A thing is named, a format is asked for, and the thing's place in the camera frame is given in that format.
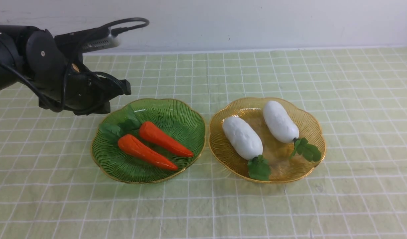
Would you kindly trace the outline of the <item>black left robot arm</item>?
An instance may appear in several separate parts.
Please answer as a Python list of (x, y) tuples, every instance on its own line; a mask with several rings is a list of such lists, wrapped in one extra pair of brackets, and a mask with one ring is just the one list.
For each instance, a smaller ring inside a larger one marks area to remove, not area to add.
[(116, 47), (110, 27), (53, 36), (34, 26), (0, 25), (0, 91), (21, 83), (39, 107), (75, 115), (110, 113), (110, 101), (131, 95), (127, 80), (83, 64), (83, 53)]

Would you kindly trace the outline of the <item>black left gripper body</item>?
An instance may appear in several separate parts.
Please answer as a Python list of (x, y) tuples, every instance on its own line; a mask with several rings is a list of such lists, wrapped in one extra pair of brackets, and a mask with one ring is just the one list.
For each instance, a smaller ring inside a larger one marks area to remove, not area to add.
[(48, 30), (36, 30), (26, 38), (26, 76), (49, 101), (39, 106), (52, 110), (80, 111), (106, 102), (97, 83), (102, 81), (82, 62), (82, 47), (64, 53)]

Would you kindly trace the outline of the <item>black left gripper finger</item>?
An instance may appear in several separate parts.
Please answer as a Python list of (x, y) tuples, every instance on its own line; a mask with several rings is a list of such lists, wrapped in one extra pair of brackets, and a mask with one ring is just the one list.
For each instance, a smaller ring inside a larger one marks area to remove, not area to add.
[(80, 111), (74, 111), (73, 113), (76, 116), (88, 116), (88, 115), (106, 115), (111, 112), (111, 103), (109, 101), (106, 101), (102, 104), (94, 105), (88, 109), (85, 110), (80, 110)]
[(102, 79), (100, 83), (97, 83), (97, 86), (106, 100), (111, 100), (117, 96), (131, 95), (131, 85), (126, 79), (117, 80), (117, 82)]

